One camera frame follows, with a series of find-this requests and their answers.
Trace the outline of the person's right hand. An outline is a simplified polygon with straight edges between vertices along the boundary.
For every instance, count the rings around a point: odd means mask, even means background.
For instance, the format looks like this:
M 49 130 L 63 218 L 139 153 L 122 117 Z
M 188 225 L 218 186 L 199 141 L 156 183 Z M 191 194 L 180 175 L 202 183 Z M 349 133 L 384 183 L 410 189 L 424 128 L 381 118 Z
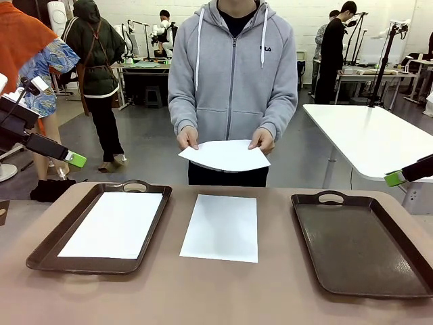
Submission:
M 197 150 L 199 148 L 197 129 L 191 126 L 182 128 L 177 135 L 177 142 L 181 150 L 185 150 L 188 147 Z

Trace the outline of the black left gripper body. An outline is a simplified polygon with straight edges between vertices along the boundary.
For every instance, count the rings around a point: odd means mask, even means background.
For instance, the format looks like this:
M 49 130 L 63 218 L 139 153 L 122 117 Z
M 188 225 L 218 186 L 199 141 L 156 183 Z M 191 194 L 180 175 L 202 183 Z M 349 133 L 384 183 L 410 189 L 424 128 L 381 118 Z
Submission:
M 1 97 L 1 151 L 7 152 L 16 144 L 22 144 L 39 153 L 40 147 L 34 146 L 34 137 L 26 132 L 35 126 L 39 115 L 21 104 L 13 110 L 15 104 L 9 98 Z

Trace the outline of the person's left hand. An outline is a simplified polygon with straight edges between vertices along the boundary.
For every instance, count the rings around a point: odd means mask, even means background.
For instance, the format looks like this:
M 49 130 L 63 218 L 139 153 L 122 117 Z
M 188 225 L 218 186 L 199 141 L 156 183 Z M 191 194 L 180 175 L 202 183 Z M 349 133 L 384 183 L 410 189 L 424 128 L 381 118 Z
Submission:
M 275 148 L 275 142 L 272 134 L 267 129 L 258 128 L 254 132 L 248 149 L 252 150 L 255 148 L 259 148 L 265 156 L 272 153 Z

